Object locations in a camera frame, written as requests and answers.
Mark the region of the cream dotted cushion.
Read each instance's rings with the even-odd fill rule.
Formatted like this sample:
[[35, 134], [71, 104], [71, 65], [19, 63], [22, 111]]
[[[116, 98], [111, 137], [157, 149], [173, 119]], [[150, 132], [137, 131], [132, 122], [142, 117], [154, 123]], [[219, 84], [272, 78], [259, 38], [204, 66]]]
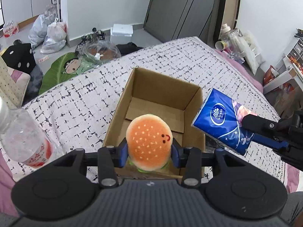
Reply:
[[29, 81], [30, 75], [8, 67], [1, 58], [1, 99], [9, 108], [15, 109], [22, 106]]

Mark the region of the white foam box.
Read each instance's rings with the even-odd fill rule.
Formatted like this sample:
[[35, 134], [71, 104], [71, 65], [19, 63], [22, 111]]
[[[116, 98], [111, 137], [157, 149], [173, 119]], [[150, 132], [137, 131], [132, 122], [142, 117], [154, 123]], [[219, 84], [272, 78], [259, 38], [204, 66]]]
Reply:
[[115, 45], [132, 42], [133, 26], [125, 24], [114, 24], [110, 29], [110, 41]]

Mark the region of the clear plastic bag on floor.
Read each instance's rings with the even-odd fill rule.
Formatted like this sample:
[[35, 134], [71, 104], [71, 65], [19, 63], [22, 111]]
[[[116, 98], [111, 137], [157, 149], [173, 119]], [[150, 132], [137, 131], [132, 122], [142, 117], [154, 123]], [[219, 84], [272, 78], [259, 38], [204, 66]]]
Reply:
[[85, 43], [75, 50], [78, 57], [86, 63], [102, 65], [121, 57], [117, 46], [105, 40]]

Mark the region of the blue tissue pack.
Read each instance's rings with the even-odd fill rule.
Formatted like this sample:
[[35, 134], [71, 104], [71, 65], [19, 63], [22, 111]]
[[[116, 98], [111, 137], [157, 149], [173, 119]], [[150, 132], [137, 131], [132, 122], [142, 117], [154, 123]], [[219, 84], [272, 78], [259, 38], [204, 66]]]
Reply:
[[242, 125], [243, 118], [249, 114], [254, 113], [222, 92], [212, 89], [193, 119], [192, 127], [200, 129], [236, 153], [245, 155], [254, 137], [254, 133]]

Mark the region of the yellow tape roll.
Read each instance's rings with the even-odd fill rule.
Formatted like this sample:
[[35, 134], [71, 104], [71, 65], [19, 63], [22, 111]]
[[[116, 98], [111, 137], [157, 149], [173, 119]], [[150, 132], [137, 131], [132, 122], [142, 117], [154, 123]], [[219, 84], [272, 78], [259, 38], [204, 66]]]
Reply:
[[215, 48], [219, 51], [223, 51], [229, 47], [226, 41], [219, 40], [215, 43]]

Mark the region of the white red plastic bag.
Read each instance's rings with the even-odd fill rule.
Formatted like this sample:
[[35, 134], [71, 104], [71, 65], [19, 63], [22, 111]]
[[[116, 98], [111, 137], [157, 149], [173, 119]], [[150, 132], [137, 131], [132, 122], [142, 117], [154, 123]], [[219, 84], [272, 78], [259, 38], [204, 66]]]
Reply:
[[55, 42], [62, 41], [67, 36], [67, 26], [65, 22], [59, 22], [56, 18], [47, 28], [47, 37], [53, 39]]

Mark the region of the dark grey wardrobe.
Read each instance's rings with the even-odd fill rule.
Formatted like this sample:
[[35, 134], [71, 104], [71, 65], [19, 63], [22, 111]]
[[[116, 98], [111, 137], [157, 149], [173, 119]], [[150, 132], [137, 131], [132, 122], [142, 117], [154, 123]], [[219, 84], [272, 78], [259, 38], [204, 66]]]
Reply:
[[219, 38], [226, 0], [150, 0], [144, 30], [161, 42], [197, 36]]

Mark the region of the brown cardboard box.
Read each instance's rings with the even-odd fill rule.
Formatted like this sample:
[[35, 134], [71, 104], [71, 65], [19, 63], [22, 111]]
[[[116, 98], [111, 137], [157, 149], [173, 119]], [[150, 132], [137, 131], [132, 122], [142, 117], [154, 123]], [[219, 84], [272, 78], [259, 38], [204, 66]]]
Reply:
[[153, 114], [169, 125], [181, 146], [204, 151], [205, 134], [192, 127], [202, 104], [199, 86], [144, 68], [134, 68], [107, 130], [104, 145], [118, 146], [134, 118]]

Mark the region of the white pillow bag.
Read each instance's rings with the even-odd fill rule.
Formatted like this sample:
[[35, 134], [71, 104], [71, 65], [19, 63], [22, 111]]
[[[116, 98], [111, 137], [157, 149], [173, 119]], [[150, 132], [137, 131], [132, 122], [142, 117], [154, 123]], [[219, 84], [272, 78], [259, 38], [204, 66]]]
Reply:
[[256, 75], [258, 68], [265, 62], [265, 59], [262, 56], [261, 47], [250, 31], [242, 33], [239, 30], [239, 36], [245, 47], [245, 61], [249, 65], [253, 75]]

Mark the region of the large clear plastic jar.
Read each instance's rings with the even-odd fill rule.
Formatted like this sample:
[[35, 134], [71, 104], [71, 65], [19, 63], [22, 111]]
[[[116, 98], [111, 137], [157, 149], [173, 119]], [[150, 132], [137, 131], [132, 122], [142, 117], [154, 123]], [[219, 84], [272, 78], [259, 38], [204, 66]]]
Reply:
[[244, 58], [246, 56], [239, 33], [236, 29], [231, 29], [227, 24], [223, 24], [220, 30], [220, 39], [227, 43], [231, 56]]

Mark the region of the hamburger plush toy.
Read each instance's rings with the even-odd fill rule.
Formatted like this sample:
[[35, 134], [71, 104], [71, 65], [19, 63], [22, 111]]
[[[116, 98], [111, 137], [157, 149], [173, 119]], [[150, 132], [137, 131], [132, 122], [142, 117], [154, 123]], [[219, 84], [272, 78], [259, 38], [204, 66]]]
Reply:
[[169, 161], [173, 135], [168, 124], [160, 117], [145, 114], [135, 118], [126, 130], [128, 155], [142, 171], [156, 171]]

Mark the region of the brown framed board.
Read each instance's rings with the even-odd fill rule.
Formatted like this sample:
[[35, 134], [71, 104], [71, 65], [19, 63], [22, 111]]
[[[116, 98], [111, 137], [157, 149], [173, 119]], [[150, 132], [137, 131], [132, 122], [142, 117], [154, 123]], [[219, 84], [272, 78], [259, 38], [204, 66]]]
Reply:
[[213, 40], [217, 41], [220, 29], [223, 24], [227, 24], [231, 29], [237, 26], [240, 0], [215, 0], [213, 15], [215, 15], [215, 27]]

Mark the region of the red white bottle pack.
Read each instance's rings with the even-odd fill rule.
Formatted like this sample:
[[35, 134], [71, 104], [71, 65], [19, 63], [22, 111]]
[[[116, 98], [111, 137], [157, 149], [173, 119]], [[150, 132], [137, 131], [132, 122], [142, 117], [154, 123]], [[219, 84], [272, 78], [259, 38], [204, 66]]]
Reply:
[[5, 38], [13, 36], [19, 32], [19, 26], [14, 21], [9, 21], [3, 26], [3, 34]]

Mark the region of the black polka dot cushion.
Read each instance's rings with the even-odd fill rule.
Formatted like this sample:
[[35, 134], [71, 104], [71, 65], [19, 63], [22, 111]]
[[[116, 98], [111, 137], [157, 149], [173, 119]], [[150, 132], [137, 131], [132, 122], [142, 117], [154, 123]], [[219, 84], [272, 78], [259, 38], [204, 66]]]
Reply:
[[36, 66], [30, 43], [11, 45], [3, 53], [2, 58], [8, 67], [27, 74]]

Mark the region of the green cartoon leaf cushion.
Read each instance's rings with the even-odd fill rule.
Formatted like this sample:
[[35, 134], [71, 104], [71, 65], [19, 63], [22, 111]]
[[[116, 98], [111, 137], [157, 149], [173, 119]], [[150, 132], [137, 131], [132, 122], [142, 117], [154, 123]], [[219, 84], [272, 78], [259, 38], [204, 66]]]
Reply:
[[64, 54], [54, 61], [50, 69], [44, 74], [39, 95], [94, 67], [94, 63], [85, 60], [74, 52]]

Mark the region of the grey plastic bag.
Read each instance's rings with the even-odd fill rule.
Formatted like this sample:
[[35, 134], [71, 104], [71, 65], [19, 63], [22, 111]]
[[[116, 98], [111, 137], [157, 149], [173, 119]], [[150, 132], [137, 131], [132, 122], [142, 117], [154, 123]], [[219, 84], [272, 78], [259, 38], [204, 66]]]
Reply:
[[44, 42], [47, 35], [47, 28], [52, 23], [52, 17], [40, 14], [29, 31], [28, 39], [32, 50]]

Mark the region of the clear plastic water bottle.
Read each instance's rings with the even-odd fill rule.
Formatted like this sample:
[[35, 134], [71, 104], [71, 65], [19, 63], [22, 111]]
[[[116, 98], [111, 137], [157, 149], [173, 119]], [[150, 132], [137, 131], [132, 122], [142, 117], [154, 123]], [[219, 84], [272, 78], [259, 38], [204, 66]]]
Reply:
[[1, 100], [1, 144], [13, 161], [39, 168], [56, 159], [58, 149], [25, 109]]

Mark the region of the white side table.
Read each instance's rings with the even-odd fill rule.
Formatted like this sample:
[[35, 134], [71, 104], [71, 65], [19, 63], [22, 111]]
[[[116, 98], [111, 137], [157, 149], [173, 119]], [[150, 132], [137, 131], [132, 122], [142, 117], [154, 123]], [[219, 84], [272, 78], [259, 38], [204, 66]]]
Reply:
[[273, 91], [290, 80], [294, 80], [295, 85], [302, 90], [302, 72], [295, 63], [291, 62], [290, 56], [294, 58], [293, 61], [297, 61], [302, 66], [302, 38], [294, 37], [284, 49], [281, 60], [274, 67], [279, 75], [263, 86], [264, 94]]

